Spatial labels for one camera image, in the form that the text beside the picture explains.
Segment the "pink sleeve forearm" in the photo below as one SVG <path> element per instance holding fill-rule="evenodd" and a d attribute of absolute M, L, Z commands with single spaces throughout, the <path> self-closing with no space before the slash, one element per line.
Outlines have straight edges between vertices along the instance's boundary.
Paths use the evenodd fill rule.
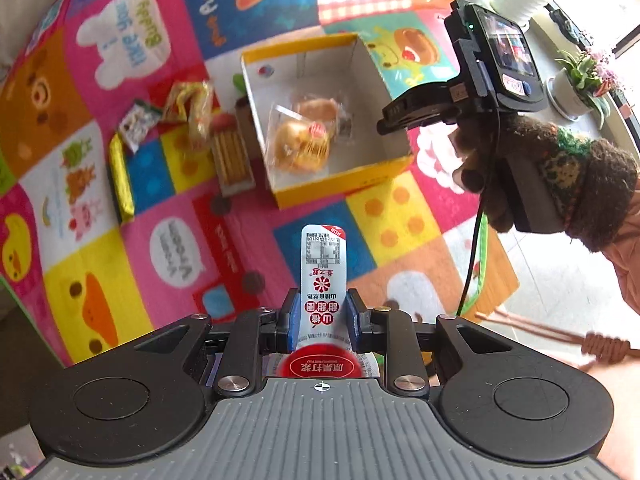
<path fill-rule="evenodd" d="M 640 312 L 640 229 L 639 217 L 628 216 L 603 255 L 612 262 L 623 300 Z"/>

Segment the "brown knitted gloved hand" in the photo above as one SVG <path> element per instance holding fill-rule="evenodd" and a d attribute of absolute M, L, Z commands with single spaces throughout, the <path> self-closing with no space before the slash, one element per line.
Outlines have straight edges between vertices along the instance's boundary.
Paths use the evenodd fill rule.
<path fill-rule="evenodd" d="M 454 145 L 463 158 L 460 182 L 484 197 L 484 213 L 500 233 L 515 226 L 516 213 L 496 170 L 488 167 L 491 155 L 531 164 L 532 181 L 550 197 L 565 234 L 590 252 L 614 242 L 630 211 L 638 166 L 631 154 L 607 140 L 578 138 L 530 116 L 481 114 L 458 121 Z"/>

